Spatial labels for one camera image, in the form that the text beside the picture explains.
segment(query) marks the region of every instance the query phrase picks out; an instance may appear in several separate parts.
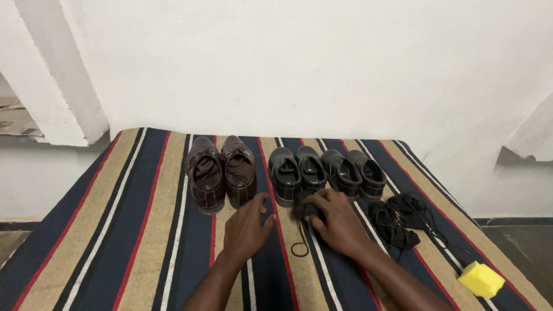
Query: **wall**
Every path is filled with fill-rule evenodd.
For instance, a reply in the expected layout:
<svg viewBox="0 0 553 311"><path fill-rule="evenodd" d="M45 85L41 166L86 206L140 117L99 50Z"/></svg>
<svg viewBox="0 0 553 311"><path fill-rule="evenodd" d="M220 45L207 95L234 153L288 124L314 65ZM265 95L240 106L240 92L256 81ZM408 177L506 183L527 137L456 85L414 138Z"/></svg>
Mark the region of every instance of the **wall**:
<svg viewBox="0 0 553 311"><path fill-rule="evenodd" d="M0 221L42 220L108 145L109 135L88 148L1 135Z"/></svg>
<svg viewBox="0 0 553 311"><path fill-rule="evenodd" d="M0 0L0 71L51 144L88 146L108 123L57 0Z"/></svg>
<svg viewBox="0 0 553 311"><path fill-rule="evenodd" d="M553 2L60 3L112 133L400 138L472 215L553 91Z"/></svg>
<svg viewBox="0 0 553 311"><path fill-rule="evenodd" d="M17 95L15 95L15 92L12 90L12 87L10 87L8 81L6 81L6 78L4 78L1 72L0 72L0 97L17 97Z"/></svg>
<svg viewBox="0 0 553 311"><path fill-rule="evenodd" d="M523 158L553 160L553 94L528 116L505 146Z"/></svg>

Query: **shoe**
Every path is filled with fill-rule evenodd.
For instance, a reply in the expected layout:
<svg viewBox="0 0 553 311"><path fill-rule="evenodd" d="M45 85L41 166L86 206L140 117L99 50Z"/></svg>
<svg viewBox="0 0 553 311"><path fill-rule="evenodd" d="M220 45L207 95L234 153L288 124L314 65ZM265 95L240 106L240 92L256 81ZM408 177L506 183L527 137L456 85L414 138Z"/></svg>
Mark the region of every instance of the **shoe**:
<svg viewBox="0 0 553 311"><path fill-rule="evenodd" d="M225 175L221 154L207 137L198 137L186 156L189 187L200 212L211 215L225 205Z"/></svg>
<svg viewBox="0 0 553 311"><path fill-rule="evenodd" d="M296 162L300 169L302 190L325 188L326 173L322 168L321 158L313 148L309 146L298 148Z"/></svg>
<svg viewBox="0 0 553 311"><path fill-rule="evenodd" d="M338 150L329 149L321 156L322 167L328 174L330 186L343 192L350 201L359 195L361 175L353 165Z"/></svg>
<svg viewBox="0 0 553 311"><path fill-rule="evenodd" d="M294 198L301 191L301 174L294 154L288 148L278 147L271 153L268 166L276 202L291 208Z"/></svg>
<svg viewBox="0 0 553 311"><path fill-rule="evenodd" d="M380 201L387 178L378 163L369 159L359 150L351 150L346 153L346 158L353 162L361 174L362 182L359 192L361 198L367 202Z"/></svg>
<svg viewBox="0 0 553 311"><path fill-rule="evenodd" d="M233 208L249 202L257 192L255 156L240 138L227 137L221 149L227 194Z"/></svg>

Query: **striped rug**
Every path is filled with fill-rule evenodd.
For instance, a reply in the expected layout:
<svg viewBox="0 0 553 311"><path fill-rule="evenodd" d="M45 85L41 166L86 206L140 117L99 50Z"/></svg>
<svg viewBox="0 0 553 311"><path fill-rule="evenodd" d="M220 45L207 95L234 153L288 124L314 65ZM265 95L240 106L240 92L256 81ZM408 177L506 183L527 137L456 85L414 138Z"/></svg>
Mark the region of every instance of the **striped rug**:
<svg viewBox="0 0 553 311"><path fill-rule="evenodd" d="M187 188L184 161L196 134L153 128L120 132L0 270L1 310L180 310L223 248L234 209L199 212ZM221 149L226 137L206 136ZM455 310L553 310L488 239L460 204L401 141L241 137L254 152L258 191L271 194L276 226L236 278L228 310L395 310L375 280L335 253L306 227L310 256L292 255L301 241L290 210L276 204L267 175L271 152L284 146L360 150L388 175L383 200L418 193L438 230L399 264ZM359 199L352 208L371 239L387 246ZM456 281L473 261L507 281L486 300Z"/></svg>

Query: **sponge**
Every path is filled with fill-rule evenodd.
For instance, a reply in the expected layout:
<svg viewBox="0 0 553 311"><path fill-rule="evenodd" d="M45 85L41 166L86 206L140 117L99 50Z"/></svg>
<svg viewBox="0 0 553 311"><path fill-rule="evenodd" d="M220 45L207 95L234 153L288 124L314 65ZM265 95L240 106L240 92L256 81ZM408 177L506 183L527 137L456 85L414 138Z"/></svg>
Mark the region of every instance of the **sponge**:
<svg viewBox="0 0 553 311"><path fill-rule="evenodd" d="M503 287L505 279L483 263L473 262L468 265L457 279L474 295L492 298Z"/></svg>

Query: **floor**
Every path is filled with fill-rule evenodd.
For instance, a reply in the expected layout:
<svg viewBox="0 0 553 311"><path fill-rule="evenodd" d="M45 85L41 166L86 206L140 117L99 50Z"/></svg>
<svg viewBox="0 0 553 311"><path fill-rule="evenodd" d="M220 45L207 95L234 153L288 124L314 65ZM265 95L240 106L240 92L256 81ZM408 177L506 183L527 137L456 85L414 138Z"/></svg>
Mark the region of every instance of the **floor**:
<svg viewBox="0 0 553 311"><path fill-rule="evenodd" d="M553 225L488 225L482 229L553 305ZM0 266L29 233L0 231Z"/></svg>

